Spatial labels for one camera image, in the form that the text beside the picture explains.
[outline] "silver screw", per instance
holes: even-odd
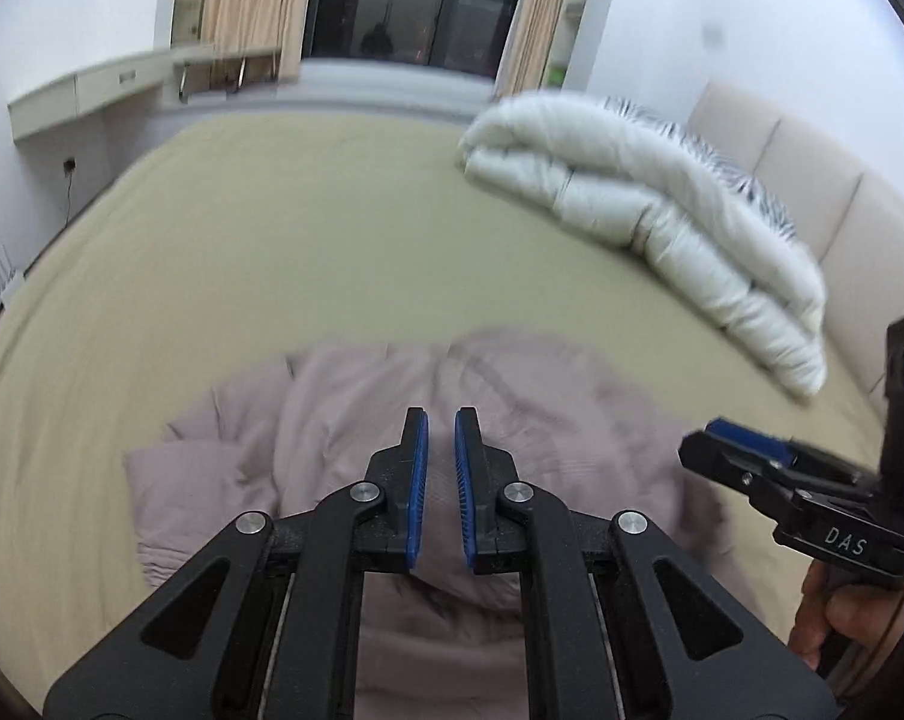
[[[512,503],[525,503],[531,500],[532,495],[535,495],[535,490],[525,482],[512,482],[506,485],[506,498]]]
[[[235,527],[239,529],[239,533],[245,533],[247,536],[258,533],[265,526],[266,516],[261,512],[245,512],[235,520]]]
[[[379,493],[381,493],[381,490],[374,482],[359,482],[357,485],[352,486],[352,490],[348,494],[352,496],[353,501],[368,503],[379,497]]]
[[[626,533],[637,536],[638,533],[645,533],[648,527],[648,520],[644,514],[639,512],[622,512],[618,515],[618,526]]]

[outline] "window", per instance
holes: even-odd
[[[309,0],[304,56],[494,77],[518,0]]]

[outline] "zebra print pillow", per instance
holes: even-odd
[[[722,181],[722,184],[741,196],[752,208],[758,211],[771,229],[788,241],[797,238],[795,222],[791,219],[789,209],[786,208],[785,204],[765,189],[762,182],[757,180],[754,175],[745,172],[728,157],[719,154],[709,143],[705,143],[702,138],[699,138],[698,135],[688,132],[681,124],[662,119],[657,114],[647,108],[642,108],[641,105],[637,105],[631,100],[612,100],[612,98],[609,98],[605,103],[605,107],[614,111],[623,119],[628,119],[629,122],[636,122],[636,124],[642,124],[644,127],[650,127],[659,135],[664,135],[669,140],[679,143],[695,159],[698,159],[702,165],[712,170],[719,178],[719,181]]]

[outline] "beige headboard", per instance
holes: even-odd
[[[789,207],[825,274],[825,331],[884,415],[885,329],[904,316],[904,199],[826,135],[734,87],[709,84],[689,127]]]

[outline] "mattress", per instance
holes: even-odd
[[[146,596],[125,451],[211,384],[319,338],[517,324],[591,344],[700,425],[726,415],[859,461],[882,431],[836,356],[812,403],[629,256],[465,181],[460,127],[346,114],[207,119],[132,167],[0,321],[0,666],[36,707]],[[727,496],[786,635],[806,561]]]

